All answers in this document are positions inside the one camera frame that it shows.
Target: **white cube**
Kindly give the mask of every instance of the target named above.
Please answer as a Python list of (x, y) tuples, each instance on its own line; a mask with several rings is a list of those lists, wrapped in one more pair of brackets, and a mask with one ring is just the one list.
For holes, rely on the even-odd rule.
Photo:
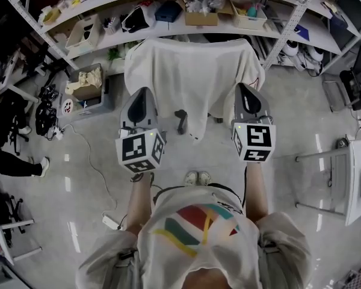
[(165, 142), (157, 129), (115, 140), (119, 164), (131, 173), (159, 168)]
[(234, 123), (232, 140), (241, 161), (268, 161), (276, 145), (276, 126)]

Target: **person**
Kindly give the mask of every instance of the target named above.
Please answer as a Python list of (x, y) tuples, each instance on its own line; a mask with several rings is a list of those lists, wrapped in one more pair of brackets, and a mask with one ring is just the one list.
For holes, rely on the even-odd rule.
[(152, 215), (150, 175), (140, 178), (126, 230), (97, 240), (78, 289), (306, 288), (308, 243), (286, 214), (268, 213), (260, 164), (247, 164), (243, 203), (207, 172), (190, 172), (188, 187), (159, 191)]
[[(32, 129), (26, 125), (24, 109), (27, 101), (12, 91), (6, 91), (0, 102), (0, 148), (8, 140), (13, 119), (16, 117), (19, 134), (27, 135)], [(0, 174), (7, 176), (41, 176), (49, 168), (49, 160), (44, 157), (38, 164), (27, 163), (14, 155), (0, 150)]]

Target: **floor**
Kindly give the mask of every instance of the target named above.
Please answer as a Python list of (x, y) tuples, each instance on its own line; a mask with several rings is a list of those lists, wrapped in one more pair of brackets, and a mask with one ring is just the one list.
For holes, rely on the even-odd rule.
[[(62, 81), (62, 76), (55, 82)], [(28, 88), (36, 89), (45, 80), (38, 77)], [(114, 142), (118, 137), (120, 106), (127, 97), (123, 77), (114, 76), (111, 87), (116, 109), (73, 125), (89, 141), (91, 161), (103, 172), (111, 195), (117, 199), (117, 208), (110, 215), (121, 220), (131, 191), (130, 174), (118, 166)], [(311, 78), (293, 68), (271, 68), (262, 92), (270, 102), (277, 125), (274, 158), (263, 165), (270, 208), (288, 213), (308, 237), (315, 268), (308, 289), (333, 288), (350, 269), (361, 266), (361, 218), (345, 227), (341, 220), (296, 209), (295, 196), (326, 204), (330, 171), (326, 162), (295, 163), (294, 155), (329, 150), (345, 134), (354, 138), (356, 121), (347, 110), (329, 110), (320, 78)], [(188, 170), (206, 170), (214, 181), (243, 196), (244, 165), (238, 162), (227, 128), (209, 119), (204, 139), (193, 146), (188, 136), (176, 134), (177, 119), (161, 123), (168, 131), (168, 143), (162, 166), (155, 172), (156, 184), (180, 185)], [(30, 125), (34, 128), (33, 117)], [(36, 222), (26, 234), (43, 251), (19, 261), (15, 268), (35, 289), (74, 289), (75, 270), (95, 239), (106, 232), (101, 214), (113, 209), (113, 202), (102, 177), (88, 163), (85, 141), (69, 127), (62, 141), (47, 141), (33, 131), (29, 144), (22, 143), (20, 157), (27, 156), (33, 156), (35, 161), (43, 156), (50, 158), (51, 168), (44, 178), (0, 176), (0, 182), (5, 190), (23, 198), (25, 214), (31, 214)]]

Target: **perforated metal post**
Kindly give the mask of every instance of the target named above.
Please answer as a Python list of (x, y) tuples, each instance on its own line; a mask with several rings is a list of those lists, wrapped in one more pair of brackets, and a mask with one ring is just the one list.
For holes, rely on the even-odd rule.
[(305, 11), (307, 9), (307, 3), (311, 0), (303, 0), (304, 3), (298, 4), (294, 7), (293, 12), (291, 13), (290, 19), (288, 20), (288, 23), (285, 25), (281, 37), (275, 42), (273, 48), (269, 52), (269, 55), (267, 56), (265, 63), (264, 63), (264, 69), (268, 70), (271, 65), (273, 65), (274, 59), (277, 58), (280, 51), (286, 44), (286, 42), (289, 40), (290, 36), (294, 32), (295, 27), (300, 22), (302, 16), (305, 14)]
[(35, 30), (35, 32), (40, 35), (40, 37), (48, 43), (48, 45), (63, 58), (69, 65), (71, 65), (75, 70), (79, 69), (78, 66), (68, 58), (68, 56), (55, 44), (54, 40), (46, 33), (41, 31), (40, 25), (33, 19), (33, 17), (24, 9), (23, 5), (20, 2), (15, 0), (8, 0), (9, 3), (15, 8), (15, 10), (22, 16), (25, 21)]

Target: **metal shelving unit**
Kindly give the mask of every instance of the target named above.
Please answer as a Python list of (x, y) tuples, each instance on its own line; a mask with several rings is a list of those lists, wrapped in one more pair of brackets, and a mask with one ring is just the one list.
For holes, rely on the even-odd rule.
[[(174, 22), (157, 22), (155, 26), (137, 31), (133, 34), (122, 33), (118, 31), (112, 36), (107, 36), (102, 34), (100, 36), (99, 42), (96, 48), (91, 52), (75, 52), (71, 51), (68, 54), (59, 49), (55, 44), (54, 40), (49, 36), (48, 31), (57, 25), (74, 18), (80, 14), (85, 13), (86, 11), (92, 10), (96, 7), (102, 5), (119, 1), (119, 0), (87, 0), (76, 7), (70, 8), (65, 11), (57, 19), (55, 23), (48, 26), (40, 26), (32, 16), (26, 11), (23, 7), (20, 0), (8, 0), (13, 7), (19, 12), (19, 14), (34, 28), (34, 30), (53, 48), (58, 55), (65, 59), (74, 69), (78, 69), (78, 64), (73, 59), (83, 56), (83, 55), (95, 55), (96, 51), (101, 49), (106, 49), (121, 43), (130, 42), (133, 40), (145, 39), (148, 36), (170, 36), (176, 34), (200, 34), (200, 33), (235, 33), (235, 34), (248, 34), (253, 36), (261, 37), (271, 37), (276, 39), (276, 42), (273, 48), (269, 51), (268, 56), (265, 61), (263, 61), (264, 68), (267, 70), (271, 65), (277, 64), (277, 57), (285, 45), (287, 40), (295, 40), (299, 43), (309, 44), (322, 48), (326, 51), (329, 51), (332, 59), (324, 67), (324, 70), (329, 68), (333, 63), (335, 63), (339, 57), (344, 55), (356, 42), (361, 38), (361, 30), (358, 31), (353, 25), (352, 21), (348, 16), (339, 8), (345, 20), (348, 23), (348, 31), (352, 33), (353, 39), (349, 42), (344, 48), (339, 48), (336, 41), (330, 34), (330, 30), (326, 25), (316, 16), (306, 13), (307, 10), (313, 11), (324, 18), (331, 18), (331, 13), (327, 8), (325, 8), (321, 3), (323, 1), (332, 2), (332, 0), (280, 0), (282, 3), (288, 3), (292, 6), (287, 6), (283, 4), (277, 4), (275, 2), (270, 2), (274, 4), (278, 16), (284, 20), (284, 28), (282, 32), (276, 30), (272, 25), (265, 25), (263, 30), (248, 30), (234, 27), (229, 20), (221, 19), (218, 26), (186, 26), (184, 24), (183, 16)], [(119, 5), (117, 9), (123, 10), (131, 4)], [(305, 40), (294, 32), (296, 25), (300, 23), (302, 26), (305, 26), (309, 30), (310, 41)], [(78, 61), (89, 61), (91, 59), (83, 58)]]

